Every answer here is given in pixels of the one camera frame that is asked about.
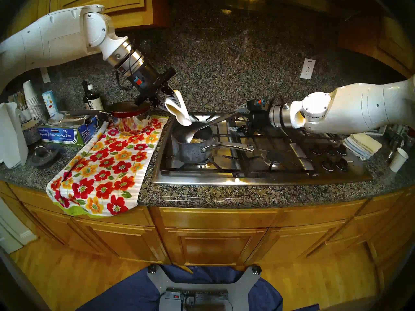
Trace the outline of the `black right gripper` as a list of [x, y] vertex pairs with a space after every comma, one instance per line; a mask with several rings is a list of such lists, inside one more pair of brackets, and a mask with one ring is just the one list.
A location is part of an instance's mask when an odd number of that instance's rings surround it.
[[264, 128], [270, 125], [269, 103], [243, 103], [235, 110], [239, 114], [247, 114], [247, 125], [228, 127], [229, 133], [247, 133], [253, 135], [254, 132], [263, 132]]

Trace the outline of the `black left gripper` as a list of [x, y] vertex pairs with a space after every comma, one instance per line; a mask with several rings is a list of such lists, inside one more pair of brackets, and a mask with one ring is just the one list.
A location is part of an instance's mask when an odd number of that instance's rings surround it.
[[[139, 91], [139, 95], [134, 99], [135, 105], [141, 106], [149, 99], [154, 109], [180, 109], [181, 92], [173, 90], [168, 84], [168, 80], [175, 74], [176, 70], [173, 68], [158, 73], [152, 65], [140, 66], [128, 77], [129, 82]], [[164, 94], [164, 100], [158, 97], [159, 92]]]

